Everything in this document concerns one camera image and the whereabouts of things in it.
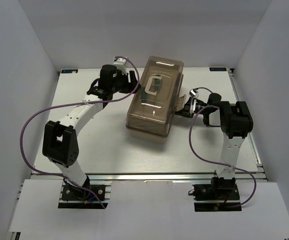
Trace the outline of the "beige plastic toolbox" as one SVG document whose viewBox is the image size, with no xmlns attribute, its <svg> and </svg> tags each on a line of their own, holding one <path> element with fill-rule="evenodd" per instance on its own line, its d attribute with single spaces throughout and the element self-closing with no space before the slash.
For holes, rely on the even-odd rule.
<svg viewBox="0 0 289 240">
<path fill-rule="evenodd" d="M 145 114 L 141 105 L 141 87 L 134 95 L 126 116 L 126 128 L 136 138 L 164 143 L 169 135 L 183 82 L 184 63 L 179 60 L 150 56 L 140 78 L 147 100 Z M 154 79 L 161 78 L 159 92 Z"/>
</svg>

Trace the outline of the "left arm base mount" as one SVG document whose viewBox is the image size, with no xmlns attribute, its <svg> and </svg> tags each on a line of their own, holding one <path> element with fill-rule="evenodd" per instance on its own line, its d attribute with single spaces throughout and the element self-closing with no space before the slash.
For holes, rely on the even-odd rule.
<svg viewBox="0 0 289 240">
<path fill-rule="evenodd" d="M 58 208 L 59 209 L 81 209 L 81 210 L 104 210 L 109 203 L 111 197 L 111 184 L 107 182 L 91 182 L 89 185 L 91 191 L 99 198 L 97 198 L 89 191 L 73 187 L 66 182 L 62 183 Z"/>
</svg>

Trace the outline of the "short green-handled screwdriver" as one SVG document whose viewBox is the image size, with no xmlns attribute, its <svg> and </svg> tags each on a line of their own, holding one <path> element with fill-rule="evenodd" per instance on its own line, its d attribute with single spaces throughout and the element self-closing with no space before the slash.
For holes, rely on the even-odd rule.
<svg viewBox="0 0 289 240">
<path fill-rule="evenodd" d="M 140 89 L 140 96 L 141 96 L 141 106 L 142 106 L 142 113 L 143 115 L 145 114 L 145 107 L 146 107 L 146 103 L 147 103 L 147 94 L 145 92 L 145 87 L 142 86 L 141 89 Z"/>
</svg>

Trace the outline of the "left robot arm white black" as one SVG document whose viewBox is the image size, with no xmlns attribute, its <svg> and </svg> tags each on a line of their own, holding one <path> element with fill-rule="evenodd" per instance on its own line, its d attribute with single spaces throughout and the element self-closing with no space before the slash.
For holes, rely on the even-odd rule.
<svg viewBox="0 0 289 240">
<path fill-rule="evenodd" d="M 42 154 L 54 163 L 73 187 L 73 194 L 80 200 L 90 195 L 88 176 L 78 163 L 78 134 L 84 126 L 109 102 L 115 93 L 133 94 L 140 84 L 136 73 L 126 72 L 120 64 L 102 66 L 99 78 L 94 80 L 84 100 L 58 121 L 48 121 L 44 128 Z"/>
</svg>

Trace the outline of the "long green-handled screwdriver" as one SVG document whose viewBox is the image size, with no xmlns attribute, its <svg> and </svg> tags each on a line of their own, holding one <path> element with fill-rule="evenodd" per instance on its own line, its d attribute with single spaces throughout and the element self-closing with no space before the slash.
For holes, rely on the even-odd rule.
<svg viewBox="0 0 289 240">
<path fill-rule="evenodd" d="M 154 79 L 154 91 L 159 92 L 161 89 L 162 79 L 161 78 L 155 78 Z"/>
</svg>

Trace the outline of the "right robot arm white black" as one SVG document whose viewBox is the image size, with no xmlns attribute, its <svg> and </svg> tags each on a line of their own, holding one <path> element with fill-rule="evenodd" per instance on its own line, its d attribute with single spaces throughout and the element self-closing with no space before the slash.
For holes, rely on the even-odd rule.
<svg viewBox="0 0 289 240">
<path fill-rule="evenodd" d="M 202 114 L 206 127 L 220 127 L 223 133 L 220 160 L 210 187 L 211 195 L 220 200 L 236 184 L 235 167 L 242 143 L 253 129 L 253 119 L 246 102 L 231 104 L 223 101 L 218 93 L 211 93 L 206 103 L 196 96 L 191 96 L 189 100 L 185 96 L 179 98 L 176 115 L 193 118 L 198 113 Z"/>
</svg>

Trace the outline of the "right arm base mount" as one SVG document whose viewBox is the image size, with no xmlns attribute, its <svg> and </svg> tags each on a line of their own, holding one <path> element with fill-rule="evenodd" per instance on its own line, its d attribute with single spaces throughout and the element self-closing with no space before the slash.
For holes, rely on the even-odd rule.
<svg viewBox="0 0 289 240">
<path fill-rule="evenodd" d="M 237 185 L 233 190 L 213 192 L 211 184 L 193 184 L 188 195 L 193 197 L 195 212 L 241 212 Z"/>
</svg>

